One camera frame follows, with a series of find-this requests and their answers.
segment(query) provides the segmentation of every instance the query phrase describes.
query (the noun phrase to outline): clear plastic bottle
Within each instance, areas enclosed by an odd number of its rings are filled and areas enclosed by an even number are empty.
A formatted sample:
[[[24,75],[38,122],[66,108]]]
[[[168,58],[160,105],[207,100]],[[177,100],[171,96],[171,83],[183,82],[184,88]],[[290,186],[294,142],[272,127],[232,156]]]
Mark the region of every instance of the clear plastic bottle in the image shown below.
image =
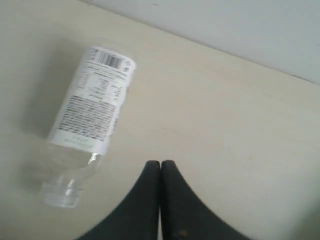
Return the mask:
[[[107,153],[136,69],[130,50],[109,41],[96,42],[83,54],[47,139],[51,176],[40,195],[51,206],[77,205],[83,181],[95,174]]]

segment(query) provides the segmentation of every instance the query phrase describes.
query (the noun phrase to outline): beige table surface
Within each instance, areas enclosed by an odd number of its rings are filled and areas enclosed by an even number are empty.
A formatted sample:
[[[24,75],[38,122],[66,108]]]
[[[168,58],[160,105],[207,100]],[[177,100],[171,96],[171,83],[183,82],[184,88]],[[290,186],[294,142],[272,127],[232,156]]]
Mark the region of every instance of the beige table surface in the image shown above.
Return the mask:
[[[39,149],[96,36],[134,49],[138,70],[78,207],[49,207]],[[319,238],[318,85],[75,0],[1,1],[0,81],[0,239],[75,239],[166,159],[244,234]]]

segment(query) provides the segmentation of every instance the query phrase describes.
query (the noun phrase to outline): barcode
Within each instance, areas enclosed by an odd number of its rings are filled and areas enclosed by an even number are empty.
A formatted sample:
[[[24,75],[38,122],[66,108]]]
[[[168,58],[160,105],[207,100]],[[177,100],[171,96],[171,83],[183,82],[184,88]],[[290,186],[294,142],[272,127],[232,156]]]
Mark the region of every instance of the barcode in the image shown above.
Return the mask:
[[[119,69],[123,59],[102,51],[99,55],[98,62],[115,69]]]

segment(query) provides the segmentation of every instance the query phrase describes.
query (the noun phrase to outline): white label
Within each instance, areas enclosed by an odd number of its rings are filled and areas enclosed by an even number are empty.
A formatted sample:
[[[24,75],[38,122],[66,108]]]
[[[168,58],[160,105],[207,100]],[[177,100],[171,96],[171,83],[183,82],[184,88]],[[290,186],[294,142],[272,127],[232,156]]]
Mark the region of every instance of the white label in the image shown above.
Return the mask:
[[[136,63],[98,46],[83,55],[48,141],[105,155]]]

